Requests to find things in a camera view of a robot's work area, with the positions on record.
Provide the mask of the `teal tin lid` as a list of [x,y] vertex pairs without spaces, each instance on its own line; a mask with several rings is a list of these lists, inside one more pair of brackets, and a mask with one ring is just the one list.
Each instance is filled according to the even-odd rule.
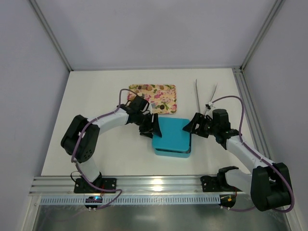
[[152,147],[157,149],[186,151],[192,141],[191,134],[182,130],[189,123],[185,118],[159,117],[162,137],[152,138]]

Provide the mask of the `teal tin box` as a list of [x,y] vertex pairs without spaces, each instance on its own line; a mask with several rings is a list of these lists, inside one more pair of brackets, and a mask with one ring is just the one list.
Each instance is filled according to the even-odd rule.
[[175,151],[166,149],[154,148],[154,153],[159,156],[175,157],[175,158],[188,158],[191,155],[191,141],[189,143],[189,148],[186,151]]

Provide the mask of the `metal tongs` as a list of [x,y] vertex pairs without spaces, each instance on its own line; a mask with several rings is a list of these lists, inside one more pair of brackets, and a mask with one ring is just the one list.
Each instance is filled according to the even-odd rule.
[[[211,96],[209,98],[209,102],[211,102],[215,96],[216,90],[217,90],[217,86],[218,84],[216,83],[213,87]],[[201,104],[200,104],[200,97],[199,97],[199,90],[198,90],[198,79],[195,80],[195,93],[196,93],[196,102],[197,102],[197,112],[201,113]],[[206,113],[211,109],[208,108],[207,106],[205,106],[205,110],[203,112],[204,115],[206,115]]]

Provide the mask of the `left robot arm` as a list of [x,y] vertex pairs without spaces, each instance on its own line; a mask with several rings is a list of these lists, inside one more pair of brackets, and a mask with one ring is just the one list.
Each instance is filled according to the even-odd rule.
[[150,103],[140,96],[120,104],[113,112],[88,119],[74,117],[61,140],[61,147],[71,156],[78,172],[87,183],[96,183],[102,175],[92,158],[99,135],[127,124],[139,127],[141,136],[152,140],[155,154],[187,158],[192,150],[192,134],[198,127],[198,114],[191,120],[159,117]]

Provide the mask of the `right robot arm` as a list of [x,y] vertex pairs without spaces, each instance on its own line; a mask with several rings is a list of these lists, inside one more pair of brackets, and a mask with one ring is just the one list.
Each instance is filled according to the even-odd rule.
[[274,163],[256,149],[249,146],[242,133],[231,128],[225,109],[215,109],[212,116],[196,113],[192,119],[192,134],[203,138],[215,137],[226,151],[235,155],[249,170],[243,173],[238,167],[230,166],[218,170],[215,185],[223,191],[231,188],[248,194],[259,211],[276,210],[285,213],[295,205],[288,167]]

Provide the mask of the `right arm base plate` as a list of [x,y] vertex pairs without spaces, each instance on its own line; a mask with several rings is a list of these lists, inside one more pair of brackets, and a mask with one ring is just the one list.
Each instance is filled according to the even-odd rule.
[[200,178],[202,190],[208,192],[241,192],[238,188],[227,184],[226,178],[222,176],[204,175]]

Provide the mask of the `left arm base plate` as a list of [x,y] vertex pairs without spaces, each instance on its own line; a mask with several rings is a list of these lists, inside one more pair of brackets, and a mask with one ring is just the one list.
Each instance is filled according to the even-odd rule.
[[115,193],[116,192],[116,178],[98,178],[92,184],[92,187],[84,178],[76,179],[74,186],[74,193]]

